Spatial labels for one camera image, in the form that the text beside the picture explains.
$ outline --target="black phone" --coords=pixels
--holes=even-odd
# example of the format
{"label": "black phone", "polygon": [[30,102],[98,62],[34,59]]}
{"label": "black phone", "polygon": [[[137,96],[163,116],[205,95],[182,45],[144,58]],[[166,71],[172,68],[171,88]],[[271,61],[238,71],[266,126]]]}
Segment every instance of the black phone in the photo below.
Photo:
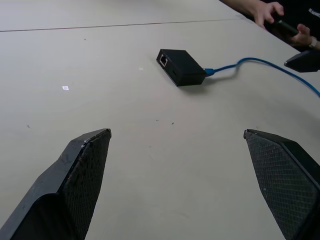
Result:
{"label": "black phone", "polygon": [[297,29],[290,26],[288,23],[284,22],[283,20],[279,20],[275,23],[275,28],[284,36],[294,37],[299,33]]}

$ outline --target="person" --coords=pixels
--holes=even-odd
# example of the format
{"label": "person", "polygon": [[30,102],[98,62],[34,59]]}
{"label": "person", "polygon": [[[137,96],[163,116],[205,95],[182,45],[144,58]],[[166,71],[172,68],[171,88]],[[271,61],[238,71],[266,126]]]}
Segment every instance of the person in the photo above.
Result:
{"label": "person", "polygon": [[[320,0],[221,0],[298,50],[320,50]],[[298,30],[290,37],[273,27],[276,18]]]}

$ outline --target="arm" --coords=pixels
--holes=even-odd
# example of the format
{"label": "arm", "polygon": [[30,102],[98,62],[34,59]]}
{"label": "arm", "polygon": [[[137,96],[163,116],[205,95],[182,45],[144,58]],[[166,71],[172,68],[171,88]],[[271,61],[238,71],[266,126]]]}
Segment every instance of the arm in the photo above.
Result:
{"label": "arm", "polygon": [[260,0],[221,0],[221,2],[240,13],[254,17],[255,23],[263,29],[265,21],[274,23],[271,14],[275,12],[280,16],[285,14],[284,8],[278,2],[265,3]]}

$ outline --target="black box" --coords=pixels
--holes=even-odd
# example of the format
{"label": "black box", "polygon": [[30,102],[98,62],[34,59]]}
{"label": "black box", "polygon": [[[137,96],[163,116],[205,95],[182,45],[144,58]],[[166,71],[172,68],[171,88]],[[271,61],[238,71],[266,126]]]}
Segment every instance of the black box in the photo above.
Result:
{"label": "black box", "polygon": [[161,49],[156,61],[177,87],[200,85],[207,73],[185,50]]}

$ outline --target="white table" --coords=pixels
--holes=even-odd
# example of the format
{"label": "white table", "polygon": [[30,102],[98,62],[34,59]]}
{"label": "white table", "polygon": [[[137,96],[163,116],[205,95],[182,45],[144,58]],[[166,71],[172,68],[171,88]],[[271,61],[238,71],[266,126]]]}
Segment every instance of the white table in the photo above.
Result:
{"label": "white table", "polygon": [[0,31],[238,19],[218,0],[2,0]]}
{"label": "white table", "polygon": [[[319,162],[320,99],[256,63],[178,88],[156,56],[282,65],[293,48],[244,20],[7,32],[0,45],[0,226],[70,140],[111,128],[86,239],[284,239],[243,132],[295,140]],[[320,88],[319,73],[300,75]]]}

